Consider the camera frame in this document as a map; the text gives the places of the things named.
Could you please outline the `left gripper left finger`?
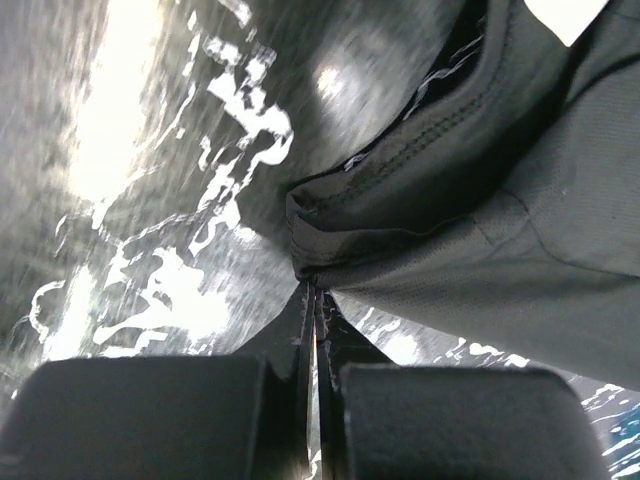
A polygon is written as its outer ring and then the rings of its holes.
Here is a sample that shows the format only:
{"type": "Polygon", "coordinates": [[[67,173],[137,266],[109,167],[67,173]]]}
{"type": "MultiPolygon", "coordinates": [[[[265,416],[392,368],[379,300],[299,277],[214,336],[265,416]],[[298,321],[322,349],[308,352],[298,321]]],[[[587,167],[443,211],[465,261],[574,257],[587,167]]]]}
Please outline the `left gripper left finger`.
{"type": "Polygon", "coordinates": [[[1,430],[5,479],[300,479],[315,290],[236,352],[39,367],[1,430]]]}

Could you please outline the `black t shirt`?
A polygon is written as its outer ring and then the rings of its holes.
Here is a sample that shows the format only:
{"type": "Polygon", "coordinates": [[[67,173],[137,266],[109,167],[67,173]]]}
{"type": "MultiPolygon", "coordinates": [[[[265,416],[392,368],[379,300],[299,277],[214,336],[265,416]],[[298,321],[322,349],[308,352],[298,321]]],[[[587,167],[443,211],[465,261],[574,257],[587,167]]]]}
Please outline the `black t shirt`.
{"type": "Polygon", "coordinates": [[[477,64],[351,168],[287,197],[299,279],[639,386],[639,5],[571,46],[487,4],[477,64]]]}

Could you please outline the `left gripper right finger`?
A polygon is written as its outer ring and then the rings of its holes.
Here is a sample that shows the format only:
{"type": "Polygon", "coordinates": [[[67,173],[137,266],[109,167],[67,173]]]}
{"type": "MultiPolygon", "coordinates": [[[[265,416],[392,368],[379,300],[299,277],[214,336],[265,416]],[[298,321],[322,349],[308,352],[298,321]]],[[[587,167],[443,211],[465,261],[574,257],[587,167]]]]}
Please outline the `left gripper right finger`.
{"type": "Polygon", "coordinates": [[[579,398],[543,369],[409,367],[314,305],[327,479],[604,479],[579,398]]]}

